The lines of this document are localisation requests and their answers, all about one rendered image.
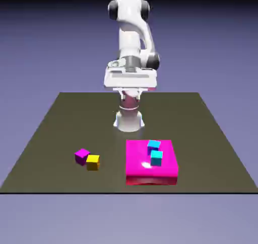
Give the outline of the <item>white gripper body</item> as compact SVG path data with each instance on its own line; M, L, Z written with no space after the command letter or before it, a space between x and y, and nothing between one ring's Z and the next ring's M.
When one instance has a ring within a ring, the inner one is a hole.
M135 68L135 72L125 67L108 67L105 71L104 86L107 88L155 88L157 72L154 69Z

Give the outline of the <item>small cyan cube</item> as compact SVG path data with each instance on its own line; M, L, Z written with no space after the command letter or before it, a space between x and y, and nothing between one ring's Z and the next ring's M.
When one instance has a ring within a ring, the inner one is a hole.
M150 155L153 150L158 151L160 148L160 144L161 144L161 142L158 140L149 140L148 145L147 145L148 155Z
M151 152L151 166L158 166L162 165L162 158L163 152L162 151L152 151Z

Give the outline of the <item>small yellow cube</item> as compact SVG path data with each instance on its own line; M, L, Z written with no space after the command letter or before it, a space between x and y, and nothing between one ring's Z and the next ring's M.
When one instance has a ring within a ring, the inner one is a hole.
M100 166L100 155L90 154L86 159L86 168L88 171L97 171Z

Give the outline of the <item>small purple cube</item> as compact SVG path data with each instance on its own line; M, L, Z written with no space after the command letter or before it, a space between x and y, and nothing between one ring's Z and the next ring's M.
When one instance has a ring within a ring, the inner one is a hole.
M84 148L75 152L75 161L81 166L84 166L90 152Z

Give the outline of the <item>large pink box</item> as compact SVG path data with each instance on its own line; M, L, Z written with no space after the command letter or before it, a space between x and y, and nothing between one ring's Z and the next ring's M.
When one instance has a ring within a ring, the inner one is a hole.
M176 185L178 163L171 140L127 140L127 185Z

